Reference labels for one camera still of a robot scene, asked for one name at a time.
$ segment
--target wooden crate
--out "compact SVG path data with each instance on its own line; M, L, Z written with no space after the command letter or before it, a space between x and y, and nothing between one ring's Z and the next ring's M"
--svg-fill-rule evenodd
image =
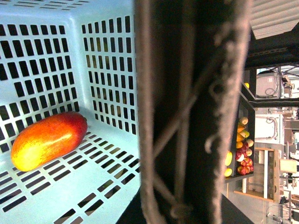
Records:
M256 154L260 152L267 159L259 160L255 157L254 176L243 180L242 190L234 191L254 198L279 203L279 150L270 148L255 148Z

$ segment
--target mango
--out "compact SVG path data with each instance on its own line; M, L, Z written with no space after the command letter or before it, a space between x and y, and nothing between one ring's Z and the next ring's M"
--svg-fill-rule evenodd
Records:
M11 160L20 171L31 171L79 146L87 131L86 119L64 112L25 128L14 141Z
M229 165L231 164L231 162L232 162L232 159L233 159L233 154L232 154L232 152L228 152L228 153L226 154L226 158L225 158L225 165L226 165L226 166L229 166Z
M231 176L232 173L233 173L233 170L231 168L227 168L225 170L224 176L226 176L226 177Z
M237 133L237 141L243 141L245 138L240 135L239 133Z
M246 130L243 130L243 131L240 132L240 135L242 135L244 138L248 138L250 133Z
M237 132L240 133L244 129L245 129L245 126L243 124L241 124L241 123L238 123L238 130L237 130Z

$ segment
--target dark metal pole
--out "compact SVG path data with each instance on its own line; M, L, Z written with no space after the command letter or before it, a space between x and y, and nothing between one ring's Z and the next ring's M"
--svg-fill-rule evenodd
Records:
M250 101L255 108L258 107L299 107L299 98L281 98L281 99L256 99Z

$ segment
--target black metal beam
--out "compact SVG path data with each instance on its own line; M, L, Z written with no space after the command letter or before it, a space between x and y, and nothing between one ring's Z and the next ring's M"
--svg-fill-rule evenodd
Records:
M251 101L253 107L298 107L299 98L256 99Z
M290 32L270 36L255 40L252 38L249 42L249 53L278 49L284 47L299 46L299 29L293 29Z
M249 70L249 90L256 96L256 69Z
M255 96L252 94L252 92L243 83L241 86L241 93L248 101L255 101L255 99L256 99Z
M271 67L299 61L299 25L289 32L256 40L250 35L245 68Z

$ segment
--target apple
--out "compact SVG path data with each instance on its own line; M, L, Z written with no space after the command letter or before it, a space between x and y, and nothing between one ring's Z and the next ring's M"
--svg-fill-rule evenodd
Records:
M247 139L246 142L248 143L249 147L252 147L254 142L251 139Z
M246 152L246 146L245 144L243 144L243 146L241 148L239 148L238 150L241 152L241 153L245 153Z
M249 161L250 161L250 158L245 157L244 160L241 162L241 166L243 166L243 167L248 166Z
M252 155L252 150L251 150L250 148L248 148L248 149L246 150L246 155L247 155L247 156L251 156L251 155Z
M235 152L235 159L238 160L241 157L241 155L242 155L242 153L239 150L237 150Z
M239 166L237 168L237 172L241 175L245 175L246 174L246 169L243 166Z
M245 145L246 149L249 149L249 144L248 144L248 142L244 142L243 144Z
M248 123L248 118L246 118L246 117L242 117L242 118L239 119L239 122L240 122L241 124L243 124L243 125L247 125L247 123Z
M250 173L250 166L245 166L245 170L246 170L246 173L249 174Z
M246 163L245 160L243 160L240 164L241 164L241 166L243 166L243 167L245 167L245 166L247 165L247 163Z
M249 158L249 161L247 162L247 165L250 166L250 167L253 166L253 161L252 161L252 159Z
M237 159L238 162L242 162L244 160L245 156L244 154L241 154L240 158Z

